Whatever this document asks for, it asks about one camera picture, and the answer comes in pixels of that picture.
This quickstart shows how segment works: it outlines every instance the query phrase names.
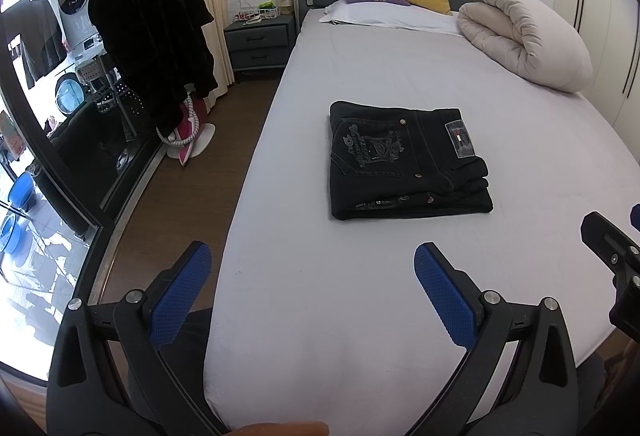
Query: metal screw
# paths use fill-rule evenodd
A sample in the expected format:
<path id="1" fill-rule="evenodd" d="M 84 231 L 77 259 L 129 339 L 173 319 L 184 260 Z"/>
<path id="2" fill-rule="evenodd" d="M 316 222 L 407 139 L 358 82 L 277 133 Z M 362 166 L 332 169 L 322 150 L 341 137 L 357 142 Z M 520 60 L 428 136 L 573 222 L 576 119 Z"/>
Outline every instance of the metal screw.
<path id="1" fill-rule="evenodd" d="M 500 294 L 495 291 L 486 291 L 484 292 L 484 300 L 489 304 L 498 304 L 500 302 Z"/>
<path id="2" fill-rule="evenodd" d="M 71 311 L 79 310 L 82 306 L 82 299 L 71 299 L 69 304 L 66 305 Z"/>
<path id="3" fill-rule="evenodd" d="M 124 298 L 129 304 L 137 304 L 142 300 L 142 291 L 131 290 Z"/>
<path id="4" fill-rule="evenodd" d="M 558 301 L 556 301 L 556 299 L 552 299 L 551 297 L 547 297 L 545 299 L 545 306 L 547 309 L 555 311 L 558 309 Z"/>

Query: hanging clothes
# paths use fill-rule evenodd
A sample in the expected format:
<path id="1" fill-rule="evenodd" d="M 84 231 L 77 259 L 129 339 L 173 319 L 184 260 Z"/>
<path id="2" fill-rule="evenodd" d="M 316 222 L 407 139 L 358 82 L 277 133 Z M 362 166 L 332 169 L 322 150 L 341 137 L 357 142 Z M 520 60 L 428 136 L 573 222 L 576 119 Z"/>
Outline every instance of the hanging clothes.
<path id="1" fill-rule="evenodd" d="M 89 0 L 89 18 L 162 135 L 182 120 L 186 84 L 201 98 L 218 87 L 202 33 L 213 20 L 204 0 Z"/>
<path id="2" fill-rule="evenodd" d="M 47 76 L 66 58 L 62 29 L 48 0 L 20 0 L 2 16 L 6 43 L 20 35 L 20 52 L 27 87 Z"/>

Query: nightstand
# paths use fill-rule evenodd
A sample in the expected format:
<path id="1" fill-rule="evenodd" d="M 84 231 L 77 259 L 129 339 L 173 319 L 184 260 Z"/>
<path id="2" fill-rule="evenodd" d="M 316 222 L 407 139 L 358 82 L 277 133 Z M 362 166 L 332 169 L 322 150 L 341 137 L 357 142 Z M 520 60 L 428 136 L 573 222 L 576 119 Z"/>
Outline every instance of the nightstand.
<path id="1" fill-rule="evenodd" d="M 281 15 L 259 24 L 238 21 L 225 29 L 233 70 L 285 67 L 296 43 L 296 18 Z"/>

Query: bed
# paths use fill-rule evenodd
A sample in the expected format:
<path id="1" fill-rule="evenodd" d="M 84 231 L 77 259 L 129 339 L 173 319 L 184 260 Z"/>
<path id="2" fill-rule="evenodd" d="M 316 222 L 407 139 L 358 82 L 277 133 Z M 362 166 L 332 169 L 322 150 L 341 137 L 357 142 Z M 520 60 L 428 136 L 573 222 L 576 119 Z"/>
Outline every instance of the bed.
<path id="1" fill-rule="evenodd" d="M 413 270 L 433 241 L 480 289 L 555 297 L 580 364 L 610 334 L 610 271 L 580 240 L 597 210 L 633 237 L 640 167 L 579 94 L 526 82 L 454 34 L 319 22 L 337 0 L 296 0 L 302 30 L 228 233 L 205 397 L 231 428 L 318 419 L 332 435 L 401 435 L 464 354 Z M 453 10 L 466 0 L 450 0 Z M 489 167 L 489 214 L 337 221 L 332 102 L 457 107 Z M 508 369 L 509 346 L 476 416 Z"/>

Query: textured blue pad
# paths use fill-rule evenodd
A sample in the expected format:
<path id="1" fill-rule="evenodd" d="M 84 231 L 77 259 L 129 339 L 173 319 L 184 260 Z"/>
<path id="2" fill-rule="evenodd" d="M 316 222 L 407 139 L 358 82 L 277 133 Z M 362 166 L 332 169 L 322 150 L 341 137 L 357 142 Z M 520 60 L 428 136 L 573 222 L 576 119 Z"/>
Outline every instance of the textured blue pad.
<path id="1" fill-rule="evenodd" d="M 453 343 L 470 351 L 477 339 L 473 311 L 424 245 L 415 251 L 414 268 Z"/>
<path id="2" fill-rule="evenodd" d="M 631 210 L 631 225 L 640 230 L 640 205 L 636 205 Z"/>
<path id="3" fill-rule="evenodd" d="M 174 341 L 210 273 L 211 250 L 201 244 L 151 313 L 149 339 L 156 349 Z"/>

